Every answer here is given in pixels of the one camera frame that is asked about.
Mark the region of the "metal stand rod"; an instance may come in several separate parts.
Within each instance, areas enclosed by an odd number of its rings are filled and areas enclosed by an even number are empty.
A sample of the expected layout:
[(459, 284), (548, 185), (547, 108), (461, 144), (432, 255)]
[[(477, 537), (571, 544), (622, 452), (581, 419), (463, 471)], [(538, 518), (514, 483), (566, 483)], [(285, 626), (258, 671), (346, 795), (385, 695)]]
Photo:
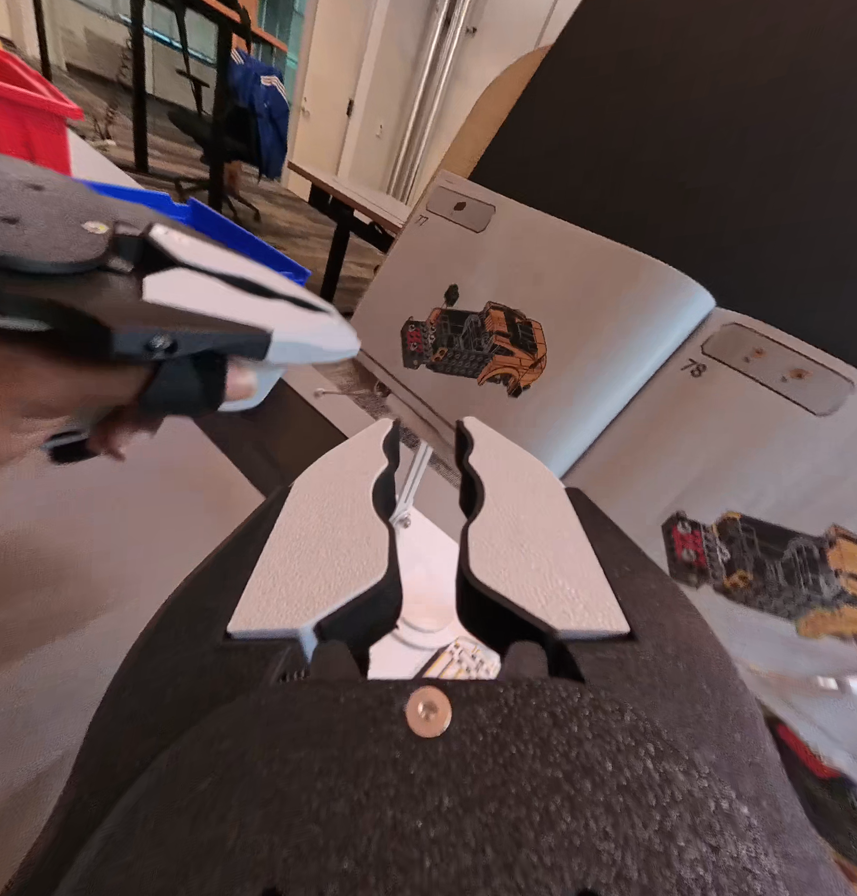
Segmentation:
[(415, 498), (420, 488), (423, 476), (429, 468), (433, 454), (431, 445), (421, 440), (418, 449), (413, 454), (412, 463), (408, 469), (402, 489), (398, 496), (395, 510), (390, 518), (394, 528), (406, 529), (411, 524), (411, 514)]

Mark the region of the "person's left hand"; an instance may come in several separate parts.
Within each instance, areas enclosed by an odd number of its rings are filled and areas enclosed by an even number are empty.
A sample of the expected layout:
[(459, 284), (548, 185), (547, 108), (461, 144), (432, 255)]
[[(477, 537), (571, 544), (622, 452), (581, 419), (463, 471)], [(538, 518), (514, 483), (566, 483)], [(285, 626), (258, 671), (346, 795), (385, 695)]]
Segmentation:
[(164, 420), (139, 406), (152, 377), (145, 366), (72, 359), (0, 330), (0, 469), (83, 422), (93, 456), (123, 461), (128, 445), (153, 437)]

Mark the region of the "red storage bin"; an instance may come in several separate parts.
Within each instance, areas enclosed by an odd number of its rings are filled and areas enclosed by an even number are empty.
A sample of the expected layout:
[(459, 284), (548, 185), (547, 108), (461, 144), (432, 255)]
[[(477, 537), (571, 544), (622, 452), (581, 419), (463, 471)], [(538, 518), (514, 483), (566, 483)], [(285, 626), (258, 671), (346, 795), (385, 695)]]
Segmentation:
[(67, 125), (83, 119), (84, 111), (52, 83), (0, 49), (0, 154), (71, 175)]

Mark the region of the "background standing desk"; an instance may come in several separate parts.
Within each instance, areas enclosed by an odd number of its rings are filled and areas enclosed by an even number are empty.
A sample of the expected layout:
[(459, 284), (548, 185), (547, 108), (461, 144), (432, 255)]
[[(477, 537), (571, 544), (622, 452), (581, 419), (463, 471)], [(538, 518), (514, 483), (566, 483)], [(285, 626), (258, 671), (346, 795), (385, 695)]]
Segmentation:
[[(34, 21), (37, 29), (38, 42), (42, 52), (41, 65), (42, 73), (51, 80), (51, 49), (49, 45), (49, 32), (46, 30), (46, 2), (32, 2), (34, 11)], [(131, 1), (126, 2), (128, 6), (128, 14), (121, 19), (125, 23), (128, 33), (129, 46), (129, 65), (130, 65), (130, 86), (129, 90), (132, 97), (132, 134), (133, 134), (133, 165), (126, 170), (135, 174), (151, 175), (155, 174), (150, 170), (149, 159), (149, 133), (148, 133), (148, 112), (146, 76), (148, 72), (147, 56), (145, 48), (146, 25), (144, 22), (146, 4), (152, 4), (167, 9), (173, 13), (176, 19), (176, 28), (179, 39), (179, 51), (183, 56), (185, 71), (179, 69), (177, 76), (184, 76), (190, 84), (194, 98), (197, 103), (197, 114), (203, 114), (201, 104), (201, 89), (199, 81), (192, 77), (189, 67), (189, 46), (188, 46), (188, 11), (199, 15), (203, 19), (210, 22), (214, 28), (214, 51), (213, 65), (215, 68), (215, 82), (212, 88), (213, 103), (211, 117), (225, 118), (229, 114), (230, 109), (230, 88), (229, 88), (229, 65), (232, 61), (232, 49), (238, 42), (245, 44), (246, 52), (253, 55), (252, 44), (262, 44), (271, 48), (270, 52), (275, 57), (273, 62), (285, 63), (288, 59), (288, 42), (282, 41), (280, 37), (274, 35), (270, 30), (260, 27), (259, 11), (262, 3), (272, 2), (218, 2), (218, 1), (182, 1), (182, 2), (143, 2)], [(235, 187), (235, 181), (226, 180), (226, 172), (234, 172), (232, 167), (240, 166), (241, 162), (229, 162), (229, 155), (226, 146), (226, 138), (218, 135), (218, 149), (221, 151), (217, 160), (220, 165), (211, 163), (210, 178), (214, 178), (214, 173), (223, 175), (224, 185), (217, 187), (206, 178), (202, 183), (208, 187), (208, 203), (216, 210), (222, 210), (222, 204), (215, 204), (214, 200), (219, 203), (227, 204), (231, 211), (235, 211), (232, 200), (235, 199), (242, 203), (242, 197), (238, 191), (234, 191), (227, 187), (227, 184)], [(246, 201), (243, 203), (246, 207), (254, 210), (255, 207)]]

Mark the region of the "white stand base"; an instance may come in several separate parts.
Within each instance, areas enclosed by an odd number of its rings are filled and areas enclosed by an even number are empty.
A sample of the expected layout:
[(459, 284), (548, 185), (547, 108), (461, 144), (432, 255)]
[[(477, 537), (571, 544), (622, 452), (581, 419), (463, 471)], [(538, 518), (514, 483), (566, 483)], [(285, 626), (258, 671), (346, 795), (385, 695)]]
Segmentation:
[(459, 636), (479, 643), (457, 615), (457, 542), (413, 509), (410, 526), (396, 530), (396, 544), (402, 608), (393, 631), (370, 649), (369, 679), (414, 679), (439, 648)]

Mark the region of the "blue jacket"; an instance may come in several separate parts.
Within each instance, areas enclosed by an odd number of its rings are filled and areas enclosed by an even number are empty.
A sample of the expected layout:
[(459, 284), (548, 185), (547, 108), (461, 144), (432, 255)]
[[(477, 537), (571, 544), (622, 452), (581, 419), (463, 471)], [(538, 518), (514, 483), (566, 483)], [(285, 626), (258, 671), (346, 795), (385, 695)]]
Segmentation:
[(228, 78), (232, 98), (256, 126), (258, 173), (277, 180), (288, 152), (289, 104), (283, 75), (246, 51), (233, 49)]

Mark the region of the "black backdrop panel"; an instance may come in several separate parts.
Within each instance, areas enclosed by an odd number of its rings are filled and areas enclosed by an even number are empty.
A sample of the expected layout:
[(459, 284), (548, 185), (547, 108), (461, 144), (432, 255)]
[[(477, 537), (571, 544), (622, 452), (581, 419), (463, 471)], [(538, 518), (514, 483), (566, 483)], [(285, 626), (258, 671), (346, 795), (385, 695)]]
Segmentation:
[(857, 1), (586, 1), (470, 180), (857, 369)]

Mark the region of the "lego instruction booklet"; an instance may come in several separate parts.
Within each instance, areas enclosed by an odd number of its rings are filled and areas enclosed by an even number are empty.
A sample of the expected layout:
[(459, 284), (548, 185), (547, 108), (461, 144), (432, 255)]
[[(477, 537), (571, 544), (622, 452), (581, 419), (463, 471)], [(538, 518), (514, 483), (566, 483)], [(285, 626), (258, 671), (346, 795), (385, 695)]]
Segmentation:
[(590, 497), (756, 683), (857, 674), (857, 370), (642, 252), (441, 173), (358, 303), (414, 425)]

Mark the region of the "lego set box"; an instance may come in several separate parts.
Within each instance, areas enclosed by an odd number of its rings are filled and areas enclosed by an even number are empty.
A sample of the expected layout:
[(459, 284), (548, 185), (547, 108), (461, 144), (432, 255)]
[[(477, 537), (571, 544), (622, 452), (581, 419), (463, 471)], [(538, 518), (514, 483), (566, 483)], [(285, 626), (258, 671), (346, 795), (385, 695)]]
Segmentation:
[(765, 720), (806, 817), (857, 894), (857, 783), (778, 717)]

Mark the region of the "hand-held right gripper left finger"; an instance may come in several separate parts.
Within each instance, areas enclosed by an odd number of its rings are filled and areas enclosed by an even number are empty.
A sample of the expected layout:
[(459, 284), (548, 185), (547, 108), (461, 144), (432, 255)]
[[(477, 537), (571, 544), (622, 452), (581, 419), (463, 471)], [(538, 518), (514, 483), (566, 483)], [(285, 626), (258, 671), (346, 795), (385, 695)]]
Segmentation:
[(369, 659), (402, 607), (391, 524), (399, 463), (399, 424), (381, 419), (295, 479), (229, 621), (231, 639), (291, 640), (306, 659), (340, 642)]

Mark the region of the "tan rounded wooden board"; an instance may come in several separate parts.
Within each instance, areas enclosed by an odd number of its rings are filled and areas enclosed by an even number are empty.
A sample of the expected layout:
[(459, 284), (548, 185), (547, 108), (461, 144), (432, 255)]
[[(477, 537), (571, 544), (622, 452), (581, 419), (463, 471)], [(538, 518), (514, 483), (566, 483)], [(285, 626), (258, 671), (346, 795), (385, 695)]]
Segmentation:
[(551, 48), (546, 44), (519, 57), (490, 83), (474, 103), (436, 173), (446, 171), (470, 178)]

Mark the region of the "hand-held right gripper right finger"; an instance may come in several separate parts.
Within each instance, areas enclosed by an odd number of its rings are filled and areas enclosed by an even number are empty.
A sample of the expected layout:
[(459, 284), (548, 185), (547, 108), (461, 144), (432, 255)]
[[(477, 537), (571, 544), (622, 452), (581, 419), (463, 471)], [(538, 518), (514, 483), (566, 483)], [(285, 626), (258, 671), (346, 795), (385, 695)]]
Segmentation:
[(630, 625), (566, 487), (475, 417), (457, 422), (457, 611), (480, 641), (598, 641)]

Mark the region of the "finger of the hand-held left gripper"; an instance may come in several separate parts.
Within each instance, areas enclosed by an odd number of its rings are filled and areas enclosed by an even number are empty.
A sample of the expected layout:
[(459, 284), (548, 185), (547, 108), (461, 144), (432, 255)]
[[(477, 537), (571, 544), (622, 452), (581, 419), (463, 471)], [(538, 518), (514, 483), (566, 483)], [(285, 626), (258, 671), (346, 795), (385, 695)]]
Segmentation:
[(199, 273), (250, 296), (284, 301), (308, 311), (334, 310), (322, 298), (265, 265), (160, 223), (148, 228), (147, 243), (166, 256), (171, 270)]
[(143, 300), (205, 319), (207, 350), (271, 365), (332, 363), (354, 357), (360, 340), (334, 308), (303, 291), (258, 295), (193, 270), (143, 280)]

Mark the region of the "black office chair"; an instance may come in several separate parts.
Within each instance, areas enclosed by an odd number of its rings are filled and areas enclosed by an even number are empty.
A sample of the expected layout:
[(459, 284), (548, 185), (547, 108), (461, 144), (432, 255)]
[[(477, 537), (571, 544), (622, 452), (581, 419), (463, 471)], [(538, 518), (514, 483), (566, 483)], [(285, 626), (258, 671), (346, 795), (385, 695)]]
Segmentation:
[[(178, 130), (193, 139), (201, 150), (202, 155), (200, 162), (210, 167), (211, 150), (215, 135), (221, 136), (223, 148), (224, 162), (224, 187), (222, 206), (226, 205), (232, 218), (239, 223), (239, 214), (233, 200), (241, 203), (244, 207), (250, 209), (255, 218), (255, 222), (260, 223), (262, 220), (261, 211), (241, 195), (238, 188), (227, 185), (225, 175), (228, 172), (230, 163), (243, 163), (251, 167), (260, 167), (261, 152), (259, 148), (259, 137), (255, 118), (252, 113), (242, 106), (235, 98), (232, 91), (228, 106), (224, 110), (222, 116), (214, 122), (213, 116), (208, 116), (203, 112), (203, 87), (207, 86), (207, 82), (194, 74), (188, 73), (183, 68), (177, 67), (176, 73), (185, 78), (192, 89), (196, 102), (197, 111), (192, 113), (187, 108), (172, 109), (168, 112), (168, 119), (176, 126)], [(177, 196), (180, 201), (185, 202), (189, 196), (194, 193), (208, 192), (211, 187), (211, 177), (208, 175), (204, 178), (189, 179), (176, 177), (173, 180)]]

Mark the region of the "blue storage bin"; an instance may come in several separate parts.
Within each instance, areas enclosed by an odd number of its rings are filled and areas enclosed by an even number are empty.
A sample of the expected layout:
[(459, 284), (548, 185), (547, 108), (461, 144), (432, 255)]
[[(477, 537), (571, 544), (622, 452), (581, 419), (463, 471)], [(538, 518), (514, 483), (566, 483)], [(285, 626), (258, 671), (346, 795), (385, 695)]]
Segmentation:
[(242, 254), (302, 287), (309, 281), (311, 276), (309, 269), (194, 198), (179, 203), (167, 193), (138, 186), (111, 185), (83, 179), (79, 181), (101, 196), (155, 211), (176, 224), (195, 231), (200, 237), (208, 238), (233, 252)]

